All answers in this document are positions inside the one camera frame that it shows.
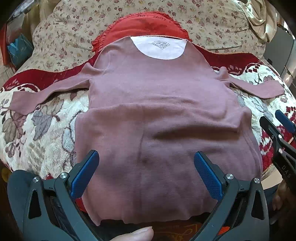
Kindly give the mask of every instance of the ruffled edge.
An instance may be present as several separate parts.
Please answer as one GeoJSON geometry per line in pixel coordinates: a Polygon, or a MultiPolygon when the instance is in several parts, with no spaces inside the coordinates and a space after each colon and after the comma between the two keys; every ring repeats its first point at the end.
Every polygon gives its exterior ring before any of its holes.
{"type": "Polygon", "coordinates": [[[182,32],[184,32],[185,34],[185,38],[187,40],[189,40],[190,42],[192,42],[192,39],[189,38],[189,34],[187,32],[187,30],[183,29],[180,25],[179,22],[175,21],[170,15],[164,13],[164,12],[159,12],[159,11],[150,11],[150,12],[137,12],[137,13],[131,13],[129,15],[126,15],[124,17],[121,17],[119,19],[117,19],[116,21],[114,21],[112,24],[110,24],[107,29],[102,33],[100,34],[98,37],[95,38],[94,41],[91,42],[92,46],[93,46],[93,49],[92,49],[92,52],[96,52],[96,51],[101,51],[103,49],[103,44],[104,44],[104,40],[105,40],[105,37],[106,35],[111,31],[111,29],[117,24],[119,23],[120,21],[122,21],[123,19],[125,18],[129,18],[129,17],[132,17],[132,16],[139,16],[141,14],[152,14],[152,13],[156,13],[156,14],[159,14],[159,15],[162,15],[163,17],[165,17],[166,19],[172,21],[182,32]]]}

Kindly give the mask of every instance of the white inner lining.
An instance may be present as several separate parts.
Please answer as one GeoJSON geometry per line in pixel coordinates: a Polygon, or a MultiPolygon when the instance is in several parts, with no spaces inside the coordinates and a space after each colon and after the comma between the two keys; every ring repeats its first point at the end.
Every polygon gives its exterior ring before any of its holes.
{"type": "Polygon", "coordinates": [[[134,45],[143,54],[157,59],[180,57],[186,47],[186,39],[171,39],[158,36],[131,37],[134,45]]]}

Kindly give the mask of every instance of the blue plastic bag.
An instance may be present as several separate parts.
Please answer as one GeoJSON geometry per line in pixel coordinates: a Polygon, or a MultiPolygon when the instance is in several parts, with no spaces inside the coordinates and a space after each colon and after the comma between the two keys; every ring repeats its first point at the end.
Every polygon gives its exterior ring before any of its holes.
{"type": "Polygon", "coordinates": [[[11,62],[18,68],[20,67],[33,52],[33,46],[29,40],[21,34],[13,43],[7,46],[11,62]]]}

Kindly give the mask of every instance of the silver bolt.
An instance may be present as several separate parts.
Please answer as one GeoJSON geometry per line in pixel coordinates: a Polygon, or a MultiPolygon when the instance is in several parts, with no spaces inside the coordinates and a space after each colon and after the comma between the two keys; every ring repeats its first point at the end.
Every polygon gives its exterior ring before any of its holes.
{"type": "Polygon", "coordinates": [[[226,178],[229,179],[229,180],[232,180],[234,179],[234,176],[230,173],[226,174],[226,178]]]}
{"type": "Polygon", "coordinates": [[[34,177],[34,178],[33,178],[33,182],[34,182],[34,183],[38,182],[39,180],[40,180],[40,177],[34,177]]]}
{"type": "Polygon", "coordinates": [[[68,173],[66,173],[66,172],[63,172],[60,174],[60,178],[62,178],[62,179],[66,178],[67,176],[68,176],[68,173]]]}
{"type": "Polygon", "coordinates": [[[260,183],[260,179],[259,178],[254,178],[254,182],[260,183]]]}

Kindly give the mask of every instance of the blue gripper pad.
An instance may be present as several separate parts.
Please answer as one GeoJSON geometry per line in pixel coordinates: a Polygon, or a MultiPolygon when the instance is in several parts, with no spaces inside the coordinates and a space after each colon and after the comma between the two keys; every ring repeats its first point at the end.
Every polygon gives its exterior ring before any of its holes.
{"type": "Polygon", "coordinates": [[[220,201],[223,196],[222,184],[199,152],[194,155],[194,165],[211,197],[220,201]]]}
{"type": "Polygon", "coordinates": [[[275,113],[275,116],[279,120],[279,122],[282,123],[282,125],[287,129],[287,131],[291,133],[296,132],[295,125],[293,124],[292,121],[290,121],[288,117],[285,116],[283,112],[281,112],[280,110],[277,110],[275,113]]]}
{"type": "Polygon", "coordinates": [[[98,165],[99,165],[99,154],[96,151],[94,151],[72,182],[72,189],[71,189],[70,196],[73,199],[82,197],[82,194],[84,193],[98,165]]]}

